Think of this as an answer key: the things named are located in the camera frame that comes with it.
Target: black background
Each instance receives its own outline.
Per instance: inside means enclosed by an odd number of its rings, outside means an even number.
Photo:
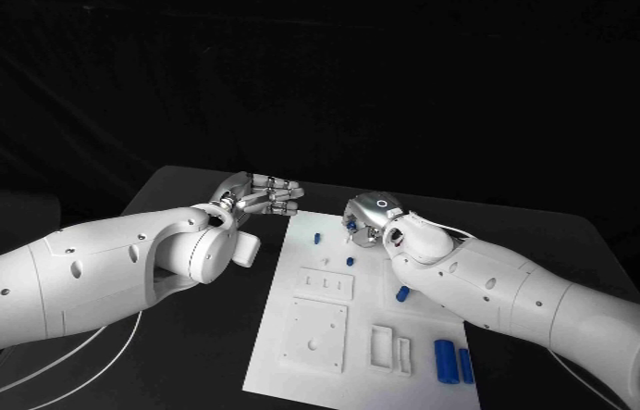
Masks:
[[[0,0],[0,184],[64,225],[165,165],[573,213],[635,274],[639,7]]]

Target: blue cylinder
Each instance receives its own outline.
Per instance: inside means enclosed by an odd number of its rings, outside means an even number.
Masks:
[[[410,295],[410,287],[407,287],[407,286],[403,286],[401,288],[400,288],[400,291],[398,291],[398,294],[397,294],[397,299],[398,299],[398,302],[404,302],[404,300],[407,299],[407,296]]]
[[[459,384],[456,348],[452,341],[439,339],[436,345],[437,380],[445,384]]]
[[[463,380],[466,384],[473,384],[472,358],[471,351],[460,349],[460,366],[463,368]]]

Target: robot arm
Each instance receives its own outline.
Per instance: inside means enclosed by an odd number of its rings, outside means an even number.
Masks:
[[[99,329],[250,267],[247,214],[296,214],[296,182],[240,173],[208,204],[83,223],[0,255],[0,349]]]
[[[473,325],[557,352],[640,408],[639,304],[563,279],[508,248],[453,237],[414,212],[406,214],[385,193],[349,201],[344,224],[357,243],[360,235],[373,237],[362,246],[383,241],[411,289]]]

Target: blue block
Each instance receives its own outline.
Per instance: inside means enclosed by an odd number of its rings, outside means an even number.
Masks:
[[[400,291],[398,291],[398,294],[397,294],[397,299],[398,299],[398,302],[404,302],[404,300],[407,299],[407,296],[410,295],[410,287],[407,287],[407,286],[403,286],[401,288],[400,288]]]
[[[460,366],[463,367],[463,380],[466,384],[473,384],[472,358],[471,351],[460,349]]]
[[[439,339],[436,345],[437,380],[445,384],[459,384],[456,348],[452,341]]]

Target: small blue part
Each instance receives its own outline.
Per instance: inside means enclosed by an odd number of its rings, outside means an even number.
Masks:
[[[437,380],[445,384],[459,384],[460,377],[458,376],[455,343],[445,339],[439,339],[435,342],[435,345],[436,345]]]
[[[463,380],[466,384],[473,384],[472,358],[471,351],[460,349],[460,366],[463,367]]]
[[[400,288],[398,294],[397,294],[397,299],[398,302],[404,302],[404,300],[407,299],[407,296],[410,295],[410,287],[403,286],[403,288]]]

